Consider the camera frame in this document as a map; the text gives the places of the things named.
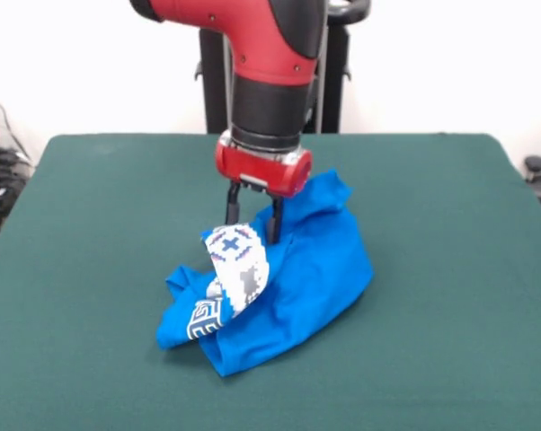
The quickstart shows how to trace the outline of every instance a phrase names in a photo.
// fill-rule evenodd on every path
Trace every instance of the blue cloth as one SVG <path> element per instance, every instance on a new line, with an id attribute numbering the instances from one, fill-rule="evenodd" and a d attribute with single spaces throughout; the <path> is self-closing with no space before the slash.
<path id="1" fill-rule="evenodd" d="M 280 242 L 267 245 L 271 207 L 249 224 L 202 234 L 214 271 L 181 266 L 167 279 L 174 303 L 156 336 L 161 348 L 198 339 L 221 376 L 303 343 L 353 304 L 374 275 L 350 189 L 335 171 L 286 199 Z"/>

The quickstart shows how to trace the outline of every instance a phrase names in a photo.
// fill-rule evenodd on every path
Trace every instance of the green tablecloth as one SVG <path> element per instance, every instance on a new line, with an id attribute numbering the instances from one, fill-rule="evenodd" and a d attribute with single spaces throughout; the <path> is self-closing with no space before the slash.
<path id="1" fill-rule="evenodd" d="M 354 188 L 367 292 L 225 380 L 160 351 L 164 279 L 223 219 L 215 142 L 49 144 L 0 236 L 0 431 L 541 430 L 541 206 L 488 136 L 305 136 Z"/>

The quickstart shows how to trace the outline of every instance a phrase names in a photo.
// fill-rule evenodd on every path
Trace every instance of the black robot stand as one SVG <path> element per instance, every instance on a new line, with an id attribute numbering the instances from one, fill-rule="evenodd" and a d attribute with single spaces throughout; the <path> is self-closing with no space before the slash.
<path id="1" fill-rule="evenodd" d="M 339 133 L 343 78 L 347 68 L 350 35 L 348 25 L 365 20 L 371 0 L 329 4 L 326 42 L 315 78 L 315 97 L 304 133 Z M 200 63 L 195 79 L 202 75 L 207 133 L 221 134 L 229 124 L 232 60 L 222 34 L 200 30 Z"/>

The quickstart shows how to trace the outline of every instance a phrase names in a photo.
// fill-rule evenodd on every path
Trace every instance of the white wall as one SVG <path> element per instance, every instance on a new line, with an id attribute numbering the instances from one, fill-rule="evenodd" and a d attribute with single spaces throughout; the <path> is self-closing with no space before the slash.
<path id="1" fill-rule="evenodd" d="M 541 154 L 541 0 L 373 0 L 351 28 L 342 132 L 486 132 Z M 0 101 L 50 137 L 205 130 L 198 31 L 129 0 L 0 0 Z"/>

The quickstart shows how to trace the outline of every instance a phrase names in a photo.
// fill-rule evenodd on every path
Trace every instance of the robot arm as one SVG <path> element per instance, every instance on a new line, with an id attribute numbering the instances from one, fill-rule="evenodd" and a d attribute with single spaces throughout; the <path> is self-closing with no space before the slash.
<path id="1" fill-rule="evenodd" d="M 327 0 L 130 0 L 142 16 L 224 33 L 234 60 L 231 129 L 217 168 L 231 180 L 226 222 L 241 185 L 281 199 L 300 191 L 312 156 L 300 146 L 327 19 Z M 272 237 L 278 239 L 278 226 Z"/>

